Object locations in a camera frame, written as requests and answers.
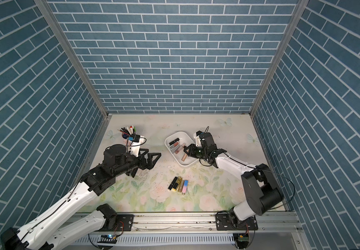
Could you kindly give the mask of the brown beige lipstick tube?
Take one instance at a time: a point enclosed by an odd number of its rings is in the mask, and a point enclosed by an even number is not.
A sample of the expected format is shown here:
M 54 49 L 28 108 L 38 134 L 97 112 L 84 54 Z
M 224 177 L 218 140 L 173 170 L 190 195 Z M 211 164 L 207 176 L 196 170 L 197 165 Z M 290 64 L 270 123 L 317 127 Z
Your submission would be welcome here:
M 183 157 L 181 158 L 181 161 L 185 161 L 188 157 L 188 154 L 187 153 L 184 153 Z

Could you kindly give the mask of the pink nude lipstick tube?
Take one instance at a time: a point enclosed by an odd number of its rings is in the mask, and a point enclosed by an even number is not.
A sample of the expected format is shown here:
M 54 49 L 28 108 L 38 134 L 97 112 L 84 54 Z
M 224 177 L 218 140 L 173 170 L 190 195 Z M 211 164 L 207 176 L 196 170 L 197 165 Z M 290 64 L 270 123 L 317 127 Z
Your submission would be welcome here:
M 185 147 L 185 143 L 183 143 L 182 145 L 181 145 L 181 147 L 175 152 L 175 154 L 178 154 L 179 152 L 181 152 L 181 151 L 183 151 L 184 150 L 184 147 Z

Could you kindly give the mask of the white plastic storage box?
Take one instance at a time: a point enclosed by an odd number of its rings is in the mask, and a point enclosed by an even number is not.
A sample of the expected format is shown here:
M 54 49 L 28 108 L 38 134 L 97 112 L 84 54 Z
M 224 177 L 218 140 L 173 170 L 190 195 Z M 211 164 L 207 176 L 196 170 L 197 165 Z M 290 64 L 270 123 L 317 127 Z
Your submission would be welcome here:
M 164 143 L 166 148 L 169 150 L 169 154 L 182 168 L 189 168 L 197 162 L 196 158 L 190 157 L 184 152 L 186 147 L 194 144 L 194 139 L 192 139 L 186 132 L 176 132 L 168 136 Z

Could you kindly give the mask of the silver lipstick tube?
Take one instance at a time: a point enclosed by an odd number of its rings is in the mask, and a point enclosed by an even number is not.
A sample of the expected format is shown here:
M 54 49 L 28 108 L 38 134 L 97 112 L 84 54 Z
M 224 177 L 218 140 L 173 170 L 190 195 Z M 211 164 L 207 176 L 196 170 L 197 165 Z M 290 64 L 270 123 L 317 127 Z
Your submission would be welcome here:
M 176 145 L 174 148 L 171 149 L 171 152 L 172 153 L 176 152 L 180 147 L 181 147 L 180 144 Z

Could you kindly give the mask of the dark red lipstick tube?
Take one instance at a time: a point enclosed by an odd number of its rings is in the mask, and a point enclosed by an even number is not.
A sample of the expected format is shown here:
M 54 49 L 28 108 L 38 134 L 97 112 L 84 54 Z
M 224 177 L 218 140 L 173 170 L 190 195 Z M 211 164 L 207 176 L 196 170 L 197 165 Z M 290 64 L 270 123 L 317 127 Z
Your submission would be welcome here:
M 176 138 L 176 139 L 172 140 L 172 141 L 169 143 L 169 146 L 175 144 L 175 143 L 178 142 L 178 141 L 179 141 L 179 138 Z

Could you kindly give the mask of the black gold lipstick tube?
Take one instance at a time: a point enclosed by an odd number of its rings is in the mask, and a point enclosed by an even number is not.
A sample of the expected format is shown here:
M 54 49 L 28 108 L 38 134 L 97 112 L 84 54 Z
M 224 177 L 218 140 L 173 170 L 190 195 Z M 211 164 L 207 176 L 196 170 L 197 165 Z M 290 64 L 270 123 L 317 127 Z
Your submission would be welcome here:
M 180 183 L 182 181 L 182 177 L 175 177 L 172 182 L 170 183 L 168 190 L 169 191 L 177 191 Z

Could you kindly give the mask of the blue pink lipstick tube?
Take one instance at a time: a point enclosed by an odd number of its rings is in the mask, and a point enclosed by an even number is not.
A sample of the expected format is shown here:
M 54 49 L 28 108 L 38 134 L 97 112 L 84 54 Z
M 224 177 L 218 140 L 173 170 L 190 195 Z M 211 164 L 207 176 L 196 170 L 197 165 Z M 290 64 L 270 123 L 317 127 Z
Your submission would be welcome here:
M 182 188 L 182 195 L 186 194 L 187 188 L 188 188 L 188 180 L 185 180 Z

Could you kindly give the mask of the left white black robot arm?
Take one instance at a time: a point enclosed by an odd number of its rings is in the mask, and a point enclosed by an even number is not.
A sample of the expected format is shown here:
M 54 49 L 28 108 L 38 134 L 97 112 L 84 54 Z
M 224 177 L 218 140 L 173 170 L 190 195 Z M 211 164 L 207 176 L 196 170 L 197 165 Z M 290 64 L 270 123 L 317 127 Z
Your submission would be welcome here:
M 90 201 L 111 187 L 116 177 L 134 177 L 137 170 L 151 170 L 161 153 L 148 149 L 115 144 L 104 151 L 103 162 L 82 175 L 75 186 L 49 209 L 18 229 L 8 228 L 0 236 L 4 250 L 61 250 L 100 229 L 112 230 L 123 223 L 108 204 L 97 207 L 83 219 L 64 226 L 64 223 Z

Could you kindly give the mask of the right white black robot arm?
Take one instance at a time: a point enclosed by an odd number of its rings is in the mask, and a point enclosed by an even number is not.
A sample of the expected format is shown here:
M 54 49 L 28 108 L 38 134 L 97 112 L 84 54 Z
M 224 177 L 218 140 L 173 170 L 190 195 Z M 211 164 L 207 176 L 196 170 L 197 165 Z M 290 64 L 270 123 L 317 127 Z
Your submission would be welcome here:
M 242 181 L 245 200 L 227 212 L 234 229 L 245 227 L 247 219 L 261 216 L 282 202 L 283 192 L 266 164 L 252 165 L 231 156 L 217 147 L 209 132 L 198 131 L 195 140 L 195 144 L 184 146 L 188 157 L 203 160 L 208 167 L 226 171 Z

